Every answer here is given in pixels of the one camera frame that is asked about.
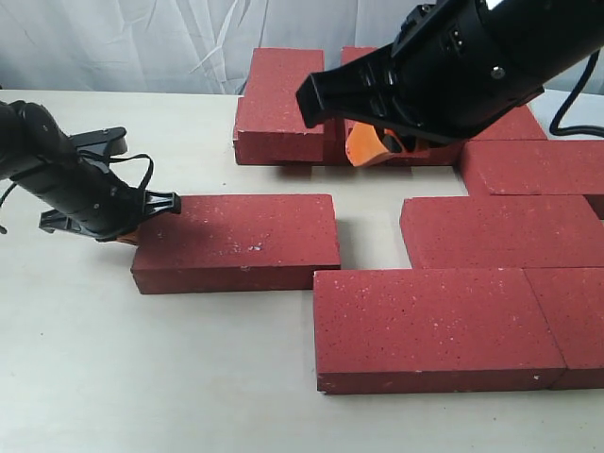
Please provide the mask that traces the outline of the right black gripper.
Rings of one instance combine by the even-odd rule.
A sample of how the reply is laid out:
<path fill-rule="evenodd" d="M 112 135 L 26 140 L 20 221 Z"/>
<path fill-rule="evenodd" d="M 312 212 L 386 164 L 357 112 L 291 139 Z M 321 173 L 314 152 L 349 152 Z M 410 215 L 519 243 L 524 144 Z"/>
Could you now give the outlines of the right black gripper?
<path fill-rule="evenodd" d="M 309 74 L 295 98 L 308 128 L 358 121 L 345 155 L 373 166 L 405 150 L 391 129 L 470 138 L 602 45 L 600 1 L 439 1 L 409 16 L 392 46 Z"/>

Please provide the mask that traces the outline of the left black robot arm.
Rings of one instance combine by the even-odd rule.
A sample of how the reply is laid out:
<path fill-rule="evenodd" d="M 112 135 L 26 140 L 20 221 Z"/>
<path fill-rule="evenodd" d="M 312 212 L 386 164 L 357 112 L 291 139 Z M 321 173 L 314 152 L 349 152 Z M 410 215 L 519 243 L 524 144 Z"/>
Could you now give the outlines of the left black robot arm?
<path fill-rule="evenodd" d="M 181 212 L 178 194 L 149 190 L 153 164 L 137 186 L 112 171 L 127 160 L 126 151 L 122 126 L 67 135 L 42 105 L 1 105 L 1 177 L 50 206 L 39 221 L 47 233 L 135 243 L 143 223 Z"/>

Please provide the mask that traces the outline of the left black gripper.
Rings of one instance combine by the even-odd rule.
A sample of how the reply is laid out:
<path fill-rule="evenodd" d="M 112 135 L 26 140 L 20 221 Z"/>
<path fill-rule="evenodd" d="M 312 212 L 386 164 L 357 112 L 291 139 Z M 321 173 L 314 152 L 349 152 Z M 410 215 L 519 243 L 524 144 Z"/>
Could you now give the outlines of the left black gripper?
<path fill-rule="evenodd" d="M 98 242 L 137 246 L 141 222 L 161 214 L 180 214 L 177 193 L 132 187 L 110 169 L 122 156 L 102 160 L 77 152 L 49 110 L 36 103 L 8 104 L 8 179 L 51 207 L 40 229 L 58 229 Z"/>

